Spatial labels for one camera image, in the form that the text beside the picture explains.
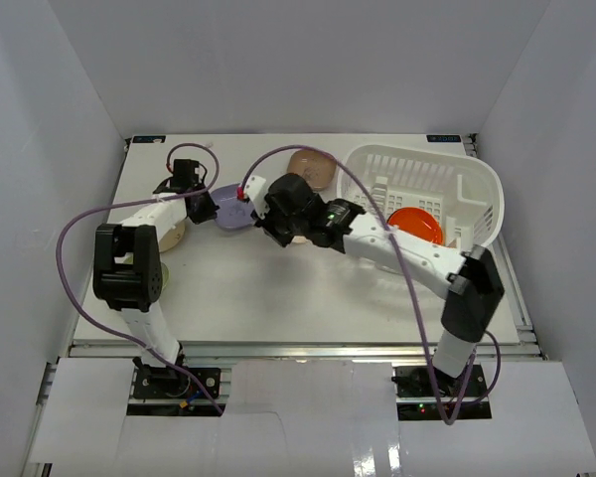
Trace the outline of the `purple square plate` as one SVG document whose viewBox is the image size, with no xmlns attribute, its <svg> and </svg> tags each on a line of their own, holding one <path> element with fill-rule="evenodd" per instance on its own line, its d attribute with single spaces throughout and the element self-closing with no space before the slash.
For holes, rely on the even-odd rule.
<svg viewBox="0 0 596 477">
<path fill-rule="evenodd" d="M 229 184 L 211 191 L 211 198 L 219 207 L 215 218 L 216 225 L 224 231 L 237 231 L 251 227 L 252 203 L 242 202 L 237 198 L 238 184 Z"/>
</svg>

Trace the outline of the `orange round plate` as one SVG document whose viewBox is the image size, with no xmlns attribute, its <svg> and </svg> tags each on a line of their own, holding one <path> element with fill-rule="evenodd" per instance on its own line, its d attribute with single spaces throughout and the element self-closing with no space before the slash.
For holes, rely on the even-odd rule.
<svg viewBox="0 0 596 477">
<path fill-rule="evenodd" d="M 387 223 L 417 238 L 439 245 L 444 243 L 443 230 L 439 222 L 420 208 L 400 208 L 388 217 Z"/>
</svg>

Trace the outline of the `green plate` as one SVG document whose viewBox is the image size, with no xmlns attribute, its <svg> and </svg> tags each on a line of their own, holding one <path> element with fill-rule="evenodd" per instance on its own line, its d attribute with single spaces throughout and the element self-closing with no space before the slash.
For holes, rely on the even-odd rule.
<svg viewBox="0 0 596 477">
<path fill-rule="evenodd" d="M 162 290 L 164 290 L 170 280 L 170 269 L 165 262 L 161 262 L 161 274 L 162 274 Z"/>
</svg>

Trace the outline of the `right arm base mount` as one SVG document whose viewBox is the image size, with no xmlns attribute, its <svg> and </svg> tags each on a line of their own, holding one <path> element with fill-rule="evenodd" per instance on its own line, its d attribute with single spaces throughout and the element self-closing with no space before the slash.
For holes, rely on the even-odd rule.
<svg viewBox="0 0 596 477">
<path fill-rule="evenodd" d="M 442 406 L 450 417 L 457 403 L 462 377 L 452 379 L 437 372 L 439 395 Z M 425 366 L 399 366 L 393 369 L 391 381 L 396 393 L 398 420 L 441 421 L 439 407 L 435 400 L 430 378 Z M 480 365 L 473 367 L 466 386 L 458 420 L 489 420 L 492 411 L 489 400 L 481 398 L 487 390 L 487 382 Z"/>
</svg>

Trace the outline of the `brown square panda plate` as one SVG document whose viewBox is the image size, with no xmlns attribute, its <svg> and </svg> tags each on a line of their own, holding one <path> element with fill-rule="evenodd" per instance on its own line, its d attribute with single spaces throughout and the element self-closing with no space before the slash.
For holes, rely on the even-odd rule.
<svg viewBox="0 0 596 477">
<path fill-rule="evenodd" d="M 294 152 L 287 165 L 288 173 L 299 175 L 315 191 L 327 189 L 336 171 L 337 163 L 328 155 L 307 149 Z"/>
</svg>

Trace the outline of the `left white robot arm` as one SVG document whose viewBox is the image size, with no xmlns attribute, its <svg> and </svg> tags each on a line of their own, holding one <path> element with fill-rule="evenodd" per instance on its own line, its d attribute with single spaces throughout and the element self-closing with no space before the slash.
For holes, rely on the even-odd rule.
<svg viewBox="0 0 596 477">
<path fill-rule="evenodd" d="M 174 363 L 181 345 L 159 304 L 164 281 L 159 242 L 185 221 L 201 224 L 217 216 L 206 175 L 198 161 L 176 159 L 170 178 L 155 189 L 154 203 L 95 231 L 93 293 L 123 319 L 146 355 L 154 351 L 169 362 L 159 368 L 155 382 L 170 397 L 188 389 L 190 372 Z"/>
</svg>

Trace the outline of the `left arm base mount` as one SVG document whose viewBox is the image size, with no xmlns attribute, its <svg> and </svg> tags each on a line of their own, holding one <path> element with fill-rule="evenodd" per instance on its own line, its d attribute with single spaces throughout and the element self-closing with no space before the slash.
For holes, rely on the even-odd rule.
<svg viewBox="0 0 596 477">
<path fill-rule="evenodd" d="M 144 401 L 176 399 L 189 410 L 199 399 L 220 396 L 222 371 L 220 368 L 190 368 L 183 359 L 176 362 L 188 375 L 170 367 L 157 367 L 144 363 L 141 358 L 132 359 L 135 378 L 131 396 Z"/>
</svg>

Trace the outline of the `beige round patterned plate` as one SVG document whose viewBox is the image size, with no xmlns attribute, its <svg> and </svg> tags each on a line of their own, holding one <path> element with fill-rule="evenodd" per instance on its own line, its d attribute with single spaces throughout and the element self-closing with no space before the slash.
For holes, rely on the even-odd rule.
<svg viewBox="0 0 596 477">
<path fill-rule="evenodd" d="M 174 248 L 184 237 L 186 224 L 179 222 L 159 239 L 159 252 L 165 253 Z"/>
</svg>

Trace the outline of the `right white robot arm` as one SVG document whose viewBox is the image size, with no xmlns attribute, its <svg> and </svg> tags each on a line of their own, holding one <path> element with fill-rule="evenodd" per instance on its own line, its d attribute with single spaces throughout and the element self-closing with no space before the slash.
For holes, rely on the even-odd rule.
<svg viewBox="0 0 596 477">
<path fill-rule="evenodd" d="M 444 299 L 443 333 L 428 372 L 429 386 L 448 397 L 465 383 L 465 369 L 505 295 L 491 252 L 460 251 L 384 226 L 344 199 L 324 201 L 296 174 L 272 183 L 257 176 L 244 185 L 257 227 L 285 247 L 297 237 L 313 245 L 365 258 L 411 278 Z"/>
</svg>

